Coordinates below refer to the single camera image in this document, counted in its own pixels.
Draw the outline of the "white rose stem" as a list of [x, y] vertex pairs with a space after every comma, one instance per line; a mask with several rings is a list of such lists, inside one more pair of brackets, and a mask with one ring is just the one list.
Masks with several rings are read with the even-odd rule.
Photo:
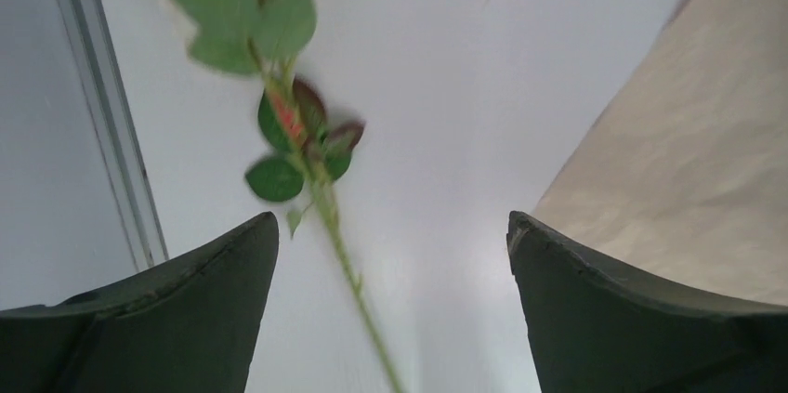
[[364, 133], [359, 119], [330, 121], [320, 92], [296, 72], [317, 28], [314, 0], [169, 0], [195, 26], [188, 57], [214, 71], [258, 77], [264, 90], [257, 125], [271, 153], [244, 174], [248, 188], [269, 203], [289, 203], [309, 193], [352, 292], [361, 322], [385, 373], [387, 386], [404, 384], [363, 294], [341, 233], [335, 183], [349, 169]]

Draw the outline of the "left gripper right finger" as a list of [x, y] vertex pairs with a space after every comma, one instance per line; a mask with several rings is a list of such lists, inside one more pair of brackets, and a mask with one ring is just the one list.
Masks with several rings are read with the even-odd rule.
[[532, 216], [507, 251], [544, 392], [783, 392], [787, 310], [638, 269]]

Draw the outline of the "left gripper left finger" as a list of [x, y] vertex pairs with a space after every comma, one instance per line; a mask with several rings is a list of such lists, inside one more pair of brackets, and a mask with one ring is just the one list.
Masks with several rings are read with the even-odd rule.
[[277, 262], [276, 217], [55, 306], [1, 314], [5, 392], [242, 392]]

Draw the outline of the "beige wrapping paper sheet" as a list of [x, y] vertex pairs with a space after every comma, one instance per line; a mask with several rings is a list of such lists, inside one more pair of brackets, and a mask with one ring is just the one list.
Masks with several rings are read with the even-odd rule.
[[534, 216], [674, 282], [787, 301], [787, 0], [682, 0]]

